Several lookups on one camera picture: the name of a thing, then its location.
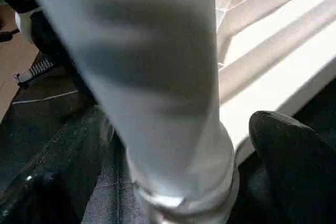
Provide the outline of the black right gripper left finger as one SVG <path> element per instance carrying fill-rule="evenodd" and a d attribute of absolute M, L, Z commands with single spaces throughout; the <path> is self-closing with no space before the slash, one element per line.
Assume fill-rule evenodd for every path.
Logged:
<path fill-rule="evenodd" d="M 1 193 L 1 223 L 81 223 L 112 137 L 97 105 L 66 122 Z"/>

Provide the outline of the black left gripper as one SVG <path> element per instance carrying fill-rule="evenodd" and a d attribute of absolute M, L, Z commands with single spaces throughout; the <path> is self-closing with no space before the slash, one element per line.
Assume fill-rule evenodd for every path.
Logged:
<path fill-rule="evenodd" d="M 93 94 L 80 76 L 78 70 L 58 35 L 48 22 L 42 7 L 36 0 L 3 0 L 15 14 L 17 29 L 1 33 L 1 42 L 9 41 L 16 33 L 21 33 L 39 50 L 42 60 L 27 71 L 14 75 L 18 86 L 28 88 L 37 81 L 63 68 L 79 92 L 94 100 Z"/>

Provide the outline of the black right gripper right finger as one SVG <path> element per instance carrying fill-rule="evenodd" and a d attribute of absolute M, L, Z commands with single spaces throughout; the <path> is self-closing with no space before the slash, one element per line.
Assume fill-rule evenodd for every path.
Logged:
<path fill-rule="evenodd" d="M 289 221 L 335 223 L 335 148 L 312 128 L 275 111 L 255 112 L 249 136 Z"/>

